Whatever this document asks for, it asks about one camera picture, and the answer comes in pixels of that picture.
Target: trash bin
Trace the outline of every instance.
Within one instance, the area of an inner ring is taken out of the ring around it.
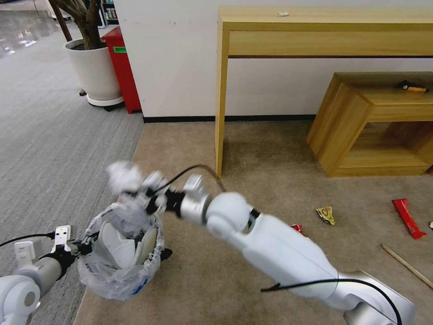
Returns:
[[[134,77],[132,76],[131,66],[129,65],[128,55],[126,54],[125,43],[123,42],[120,27],[116,27],[104,36],[110,50],[111,60],[113,61],[114,70],[120,89],[125,100],[126,110],[129,114],[134,111],[141,111],[140,100],[138,98],[137,88],[135,87]]]

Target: wooden side table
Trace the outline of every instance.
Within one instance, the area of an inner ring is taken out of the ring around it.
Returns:
[[[432,72],[334,74],[307,137],[328,176],[421,175],[430,168],[433,92],[396,88],[405,79],[433,88]]]

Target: yellow snack wrapper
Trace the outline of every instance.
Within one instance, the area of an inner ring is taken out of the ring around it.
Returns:
[[[335,226],[334,216],[332,215],[332,207],[326,206],[316,209],[319,217],[326,223]]]

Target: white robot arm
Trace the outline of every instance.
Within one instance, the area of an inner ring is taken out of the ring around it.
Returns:
[[[259,213],[239,193],[225,192],[211,199],[203,190],[200,175],[192,175],[180,195],[168,186],[159,187],[166,184],[159,172],[149,175],[144,184],[164,197],[168,210],[206,226],[214,237],[234,246],[277,283],[262,291],[322,282],[290,290],[343,311],[349,325],[412,324],[415,306],[411,301],[364,272],[337,271],[312,240],[280,219]]]
[[[176,191],[160,172],[154,172],[140,189],[127,193],[145,202],[148,214],[164,207],[234,246],[276,282],[262,291],[290,289],[298,296],[319,299],[343,311],[349,325],[412,324],[415,306],[411,301],[366,273],[337,271],[312,240],[280,219],[259,213],[239,193],[225,192],[212,199],[200,175],[192,175],[183,191]],[[75,257],[91,251],[91,241],[71,243],[70,228],[58,229],[65,236],[56,231],[59,236],[52,253],[35,264],[21,265],[16,275],[0,278],[0,325],[26,324],[40,297],[46,297]]]

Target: wooden stick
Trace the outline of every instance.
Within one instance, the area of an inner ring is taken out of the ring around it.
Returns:
[[[414,268],[412,265],[410,265],[408,262],[406,262],[404,259],[402,259],[399,255],[394,253],[388,246],[382,244],[382,248],[384,250],[386,250],[397,261],[399,261],[405,267],[407,267],[409,269],[409,271],[412,272],[413,274],[415,274],[421,281],[423,281],[426,285],[428,285],[431,289],[433,289],[433,282],[431,282],[429,279],[427,279],[425,276],[423,276],[416,268]]]
[[[69,42],[72,40],[71,34],[69,33],[68,26],[66,26],[66,23],[64,22],[63,15],[60,11],[59,6],[52,0],[48,0],[51,7],[53,8],[55,17],[57,18],[57,21],[59,22],[60,28],[62,29],[63,35],[66,38],[66,41]]]

